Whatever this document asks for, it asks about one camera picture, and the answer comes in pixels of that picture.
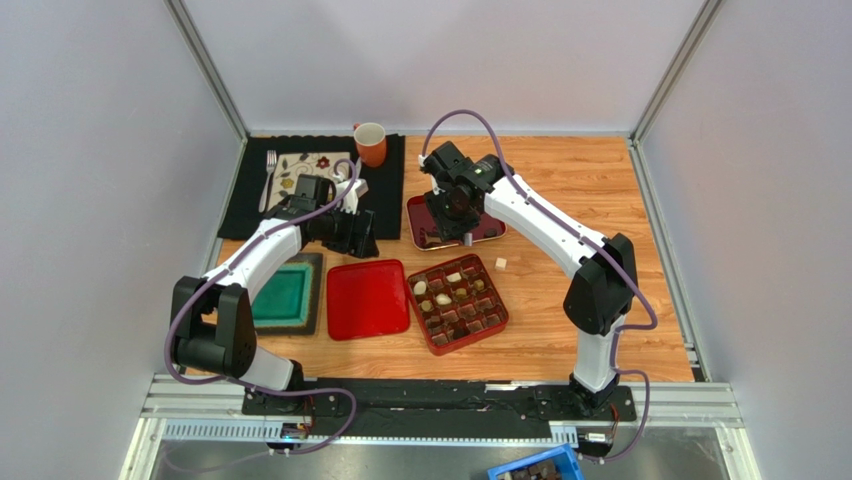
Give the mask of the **red chocolate serving tray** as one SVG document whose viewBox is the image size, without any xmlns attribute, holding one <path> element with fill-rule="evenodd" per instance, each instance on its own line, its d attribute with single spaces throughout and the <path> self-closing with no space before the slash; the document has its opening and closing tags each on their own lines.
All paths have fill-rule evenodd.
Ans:
<svg viewBox="0 0 852 480">
<path fill-rule="evenodd" d="M 444 249 L 440 245 L 442 240 L 438 235 L 437 226 L 429 213 L 423 196 L 417 195 L 410 197 L 406 202 L 406 210 L 414 246 L 421 251 Z M 498 235 L 493 238 L 485 238 L 484 233 L 488 229 L 497 230 Z M 473 243 L 496 240 L 503 237 L 506 232 L 507 226 L 505 223 L 487 214 L 483 214 L 479 225 L 472 231 Z"/>
</svg>

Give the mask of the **red chocolate box with tray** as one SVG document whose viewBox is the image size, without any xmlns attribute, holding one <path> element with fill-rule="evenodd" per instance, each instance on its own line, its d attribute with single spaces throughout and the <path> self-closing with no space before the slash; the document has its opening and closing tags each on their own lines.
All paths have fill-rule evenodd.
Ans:
<svg viewBox="0 0 852 480">
<path fill-rule="evenodd" d="M 462 280 L 450 283 L 446 276 L 460 272 Z M 485 283 L 483 291 L 474 289 L 474 282 Z M 425 295 L 416 296 L 412 288 L 418 281 L 426 281 Z M 428 350 L 435 356 L 443 356 L 476 342 L 492 337 L 505 330 L 509 312 L 490 274 L 480 257 L 467 254 L 409 275 L 406 279 L 408 299 L 415 311 L 415 318 Z M 458 298 L 455 290 L 465 288 L 467 296 Z M 450 296 L 450 305 L 440 306 L 435 302 L 438 294 Z M 420 303 L 429 300 L 433 309 L 424 312 Z"/>
</svg>

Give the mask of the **red tin lid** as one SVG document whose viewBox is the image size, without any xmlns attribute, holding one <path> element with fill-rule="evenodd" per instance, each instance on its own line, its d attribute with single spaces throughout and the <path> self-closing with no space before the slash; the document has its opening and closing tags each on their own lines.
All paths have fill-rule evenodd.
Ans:
<svg viewBox="0 0 852 480">
<path fill-rule="evenodd" d="M 326 302 L 328 333 L 335 341 L 393 335 L 410 326 L 404 267 L 396 259 L 330 269 Z"/>
</svg>

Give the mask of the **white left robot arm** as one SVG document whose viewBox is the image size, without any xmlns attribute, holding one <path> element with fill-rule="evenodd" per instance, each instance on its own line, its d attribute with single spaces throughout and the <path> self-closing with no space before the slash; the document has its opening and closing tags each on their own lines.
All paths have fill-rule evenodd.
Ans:
<svg viewBox="0 0 852 480">
<path fill-rule="evenodd" d="M 333 183 L 302 175 L 295 193 L 271 207 L 228 260 L 200 278 L 181 278 L 164 345 L 169 373 L 180 380 L 177 370 L 184 367 L 208 373 L 209 382 L 287 390 L 297 364 L 259 346 L 252 304 L 279 268 L 311 242 L 355 258 L 377 256 L 375 214 L 358 207 L 367 190 L 360 178 Z"/>
</svg>

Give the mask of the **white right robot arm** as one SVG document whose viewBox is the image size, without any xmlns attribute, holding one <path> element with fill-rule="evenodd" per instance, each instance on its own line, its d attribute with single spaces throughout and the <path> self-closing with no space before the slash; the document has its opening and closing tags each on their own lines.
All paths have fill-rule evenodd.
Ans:
<svg viewBox="0 0 852 480">
<path fill-rule="evenodd" d="M 418 164 L 431 178 L 424 201 L 442 240 L 462 240 L 488 215 L 521 233 L 568 277 L 563 310 L 578 330 L 569 386 L 577 403 L 601 408 L 620 378 L 612 365 L 615 331 L 638 289 L 631 240 L 573 220 L 495 155 L 474 162 L 447 141 Z"/>
</svg>

